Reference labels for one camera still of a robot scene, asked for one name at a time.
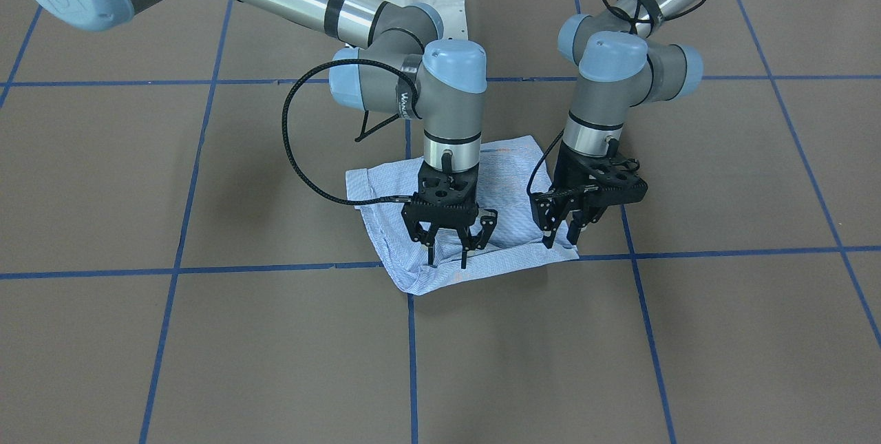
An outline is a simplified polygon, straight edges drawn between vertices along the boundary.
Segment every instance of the robotic arm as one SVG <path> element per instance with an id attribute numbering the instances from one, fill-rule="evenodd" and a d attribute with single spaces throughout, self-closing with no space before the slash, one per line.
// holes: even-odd
<path id="1" fill-rule="evenodd" d="M 126 23 L 163 0 L 36 1 L 66 23 L 97 31 Z M 428 247 L 430 263 L 438 229 L 455 230 L 463 245 L 464 268 L 467 253 L 487 245 L 497 218 L 495 211 L 479 209 L 476 204 L 487 89 L 487 55 L 481 46 L 441 40 L 443 21 L 425 4 L 401 8 L 383 0 L 236 1 L 359 47 L 342 49 L 336 61 L 324 67 L 340 65 L 330 71 L 330 89 L 341 105 L 362 109 L 365 114 L 387 112 L 424 121 L 425 162 L 418 173 L 418 191 L 412 196 L 379 200 L 405 203 L 402 216 L 407 230 L 414 242 Z M 295 90 L 284 109 L 285 121 Z M 334 198 L 308 181 L 290 152 L 286 122 L 284 142 L 290 162 L 312 189 L 334 202 L 366 204 Z M 478 218 L 481 231 L 472 236 L 469 228 Z M 427 222 L 428 229 L 421 222 Z"/>
<path id="2" fill-rule="evenodd" d="M 703 75 L 701 55 L 684 45 L 661 46 L 647 38 L 664 21 L 691 12 L 698 0 L 617 0 L 596 17 L 577 14 L 563 24 L 558 48 L 578 65 L 553 186 L 532 193 L 532 215 L 553 244 L 561 222 L 572 214 L 567 238 L 576 244 L 589 222 L 610 205 L 641 202 L 648 185 L 638 162 L 619 154 L 619 139 L 630 106 L 685 96 Z"/>

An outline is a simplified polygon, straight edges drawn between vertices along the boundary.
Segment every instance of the folded cloth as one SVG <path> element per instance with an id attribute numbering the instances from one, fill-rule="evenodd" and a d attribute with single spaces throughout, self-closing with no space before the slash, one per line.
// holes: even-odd
<path id="1" fill-rule="evenodd" d="M 478 205 L 498 211 L 498 225 L 487 248 L 469 254 L 465 269 L 460 268 L 462 244 L 455 231 L 438 231 L 434 244 L 435 266 L 429 266 L 428 250 L 410 240 L 401 218 L 400 203 L 355 207 L 361 211 L 368 236 L 394 284 L 405 293 L 421 295 L 445 285 L 578 258 L 578 250 L 564 237 L 566 222 L 560 225 L 553 248 L 546 249 L 542 233 L 532 221 L 526 183 L 541 155 L 542 150 L 532 136 L 481 146 Z M 415 158 L 347 171 L 346 192 L 351 200 L 413 194 L 421 165 L 422 158 Z M 533 187 L 545 190 L 550 184 L 547 170 L 540 167 Z M 471 233 L 479 231 L 477 222 Z"/>

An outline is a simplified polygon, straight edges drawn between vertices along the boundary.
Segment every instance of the towel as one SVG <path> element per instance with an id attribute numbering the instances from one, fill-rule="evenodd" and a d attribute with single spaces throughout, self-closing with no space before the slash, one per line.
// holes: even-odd
<path id="1" fill-rule="evenodd" d="M 495 209 L 498 224 L 487 248 L 469 254 L 465 269 L 460 268 L 462 244 L 455 231 L 438 231 L 434 266 L 430 266 L 428 250 L 410 240 L 401 218 L 401 203 L 355 207 L 361 212 L 368 236 L 394 284 L 404 293 L 422 295 L 450 284 L 577 259 L 578 250 L 566 240 L 566 222 L 560 225 L 553 248 L 546 249 L 542 232 L 532 221 L 526 183 L 541 155 L 542 150 L 532 136 L 481 146 L 478 205 L 482 209 Z M 372 169 L 347 171 L 349 199 L 415 193 L 416 174 L 422 161 L 422 158 L 413 158 Z M 540 167 L 533 190 L 545 190 L 550 184 L 547 170 Z M 475 235 L 479 231 L 477 222 L 471 233 Z"/>

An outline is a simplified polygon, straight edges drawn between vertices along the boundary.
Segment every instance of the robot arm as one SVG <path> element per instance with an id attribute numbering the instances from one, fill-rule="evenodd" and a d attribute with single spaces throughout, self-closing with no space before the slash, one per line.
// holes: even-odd
<path id="1" fill-rule="evenodd" d="M 578 65 L 579 77 L 558 137 L 563 144 L 553 186 L 544 193 L 527 189 L 545 246 L 551 247 L 570 213 L 567 237 L 576 244 L 608 206 L 645 196 L 648 185 L 636 174 L 639 164 L 619 154 L 619 138 L 630 106 L 685 96 L 701 81 L 703 63 L 695 49 L 647 41 L 695 1 L 617 0 L 596 17 L 573 15 L 563 25 L 558 48 Z"/>
<path id="2" fill-rule="evenodd" d="M 36 1 L 75 27 L 107 30 L 163 0 Z M 403 220 L 413 241 L 428 246 L 429 263 L 434 261 L 438 229 L 455 230 L 463 245 L 464 268 L 467 253 L 487 245 L 497 218 L 495 211 L 479 209 L 476 204 L 487 89 L 487 55 L 481 46 L 441 40 L 443 21 L 425 4 L 401 8 L 383 0 L 236 1 L 359 47 L 343 49 L 335 57 L 355 61 L 325 67 L 335 67 L 330 72 L 330 89 L 341 105 L 424 121 L 425 162 L 418 174 L 418 191 L 407 198 L 386 200 L 405 203 Z M 387 68 L 368 67 L 366 61 Z M 400 74 L 390 74 L 390 70 Z M 306 180 L 293 159 L 287 136 L 284 140 L 290 162 Z M 335 202 L 346 202 L 318 192 Z M 478 218 L 481 231 L 472 236 L 469 228 Z M 427 222 L 428 229 L 421 222 Z"/>

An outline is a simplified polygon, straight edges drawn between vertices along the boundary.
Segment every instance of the gray robot arm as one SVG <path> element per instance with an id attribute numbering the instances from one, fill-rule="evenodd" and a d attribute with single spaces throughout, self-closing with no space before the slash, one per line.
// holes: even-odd
<path id="1" fill-rule="evenodd" d="M 163 0 L 36 1 L 75 27 L 106 30 Z M 410 237 L 428 246 L 429 262 L 434 259 L 438 229 L 455 230 L 463 244 L 464 268 L 467 253 L 488 243 L 497 216 L 476 204 L 487 89 L 487 56 L 481 46 L 441 40 L 443 21 L 425 4 L 401 8 L 383 0 L 236 1 L 358 47 L 337 53 L 336 59 L 349 62 L 328 66 L 340 65 L 330 72 L 330 87 L 341 105 L 424 121 L 425 162 L 418 175 L 418 191 L 403 207 L 403 220 Z M 368 61 L 400 74 L 368 67 Z M 401 75 L 409 81 L 403 81 Z M 284 140 L 290 162 L 308 181 L 296 165 L 287 136 Z M 317 191 L 336 202 L 347 202 Z M 478 218 L 482 230 L 472 236 L 469 228 Z M 428 222 L 428 229 L 421 222 Z"/>
<path id="2" fill-rule="evenodd" d="M 527 189 L 533 220 L 545 246 L 572 214 L 570 243 L 610 205 L 635 203 L 648 185 L 636 174 L 638 162 L 619 154 L 619 138 L 630 106 L 687 95 L 703 74 L 699 53 L 683 45 L 646 39 L 664 21 L 698 0 L 617 0 L 596 17 L 573 15 L 560 30 L 558 48 L 578 65 L 579 77 L 553 186 Z"/>

